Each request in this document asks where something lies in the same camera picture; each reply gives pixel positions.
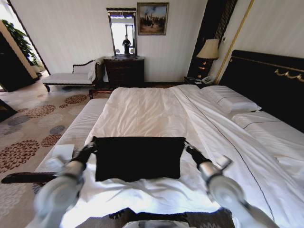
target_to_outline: white paper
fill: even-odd
[[[54,146],[53,156],[60,155],[64,160],[70,160],[73,156],[74,144]]]

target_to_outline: green leaves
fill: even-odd
[[[31,66],[40,66],[37,62],[37,58],[35,54],[32,52],[32,49],[30,47],[30,43],[28,43],[24,37],[28,37],[26,34],[21,32],[19,29],[16,29],[14,27],[13,23],[8,22],[7,20],[2,20],[3,24],[6,26],[7,30],[11,34],[11,36],[14,38],[15,42],[19,46],[20,50],[22,51],[23,55],[27,58],[29,64]]]

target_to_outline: white wall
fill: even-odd
[[[211,68],[216,76],[250,0],[239,0],[219,47],[219,59]],[[304,0],[255,0],[232,50],[304,57]],[[226,61],[220,76],[225,72]]]
[[[112,56],[107,7],[155,0],[11,0],[50,72]],[[137,36],[146,81],[182,81],[187,75],[207,0],[170,2],[165,36]]]

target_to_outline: lampshade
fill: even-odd
[[[198,58],[217,59],[219,57],[219,39],[207,39],[203,48],[196,56]]]

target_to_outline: dark wooden headboard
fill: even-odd
[[[304,59],[234,50],[219,85],[304,133]]]

